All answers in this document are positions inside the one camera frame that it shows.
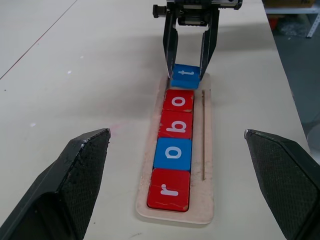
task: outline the floor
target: floor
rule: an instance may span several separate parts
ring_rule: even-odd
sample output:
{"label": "floor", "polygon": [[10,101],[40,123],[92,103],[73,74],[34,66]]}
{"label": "floor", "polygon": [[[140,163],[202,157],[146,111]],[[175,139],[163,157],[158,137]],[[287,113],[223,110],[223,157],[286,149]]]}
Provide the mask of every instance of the floor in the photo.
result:
{"label": "floor", "polygon": [[314,158],[320,154],[320,28],[312,38],[273,31],[293,99]]}

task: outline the wooden board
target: wooden board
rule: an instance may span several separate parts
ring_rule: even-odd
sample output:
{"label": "wooden board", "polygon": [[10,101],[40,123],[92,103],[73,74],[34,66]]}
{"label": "wooden board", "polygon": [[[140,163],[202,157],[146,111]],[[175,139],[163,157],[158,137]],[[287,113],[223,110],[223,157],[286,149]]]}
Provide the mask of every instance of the wooden board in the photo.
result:
{"label": "wooden board", "polygon": [[136,198],[136,210],[146,218],[208,224],[214,216],[211,82],[208,74],[205,74],[199,88],[194,91],[189,209],[186,212],[175,212],[152,209],[147,206],[159,123],[168,85],[168,78],[162,78],[146,140],[141,180]]}

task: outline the table surface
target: table surface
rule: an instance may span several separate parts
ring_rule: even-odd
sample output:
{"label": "table surface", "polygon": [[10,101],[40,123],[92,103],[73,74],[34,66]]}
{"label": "table surface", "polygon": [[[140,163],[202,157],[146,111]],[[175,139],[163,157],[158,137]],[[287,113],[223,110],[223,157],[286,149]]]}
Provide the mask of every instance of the table surface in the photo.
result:
{"label": "table surface", "polygon": [[[244,1],[239,11],[220,11],[217,46],[207,69],[213,221],[185,225],[135,212],[150,117],[166,72],[165,20],[153,19],[152,6],[164,3],[78,0],[0,80],[0,224],[70,139],[111,128],[85,239],[285,239],[260,192],[244,131],[275,133],[309,149],[260,0]],[[177,28],[176,62],[198,65],[204,28]],[[1,63],[7,58],[0,54]]]}

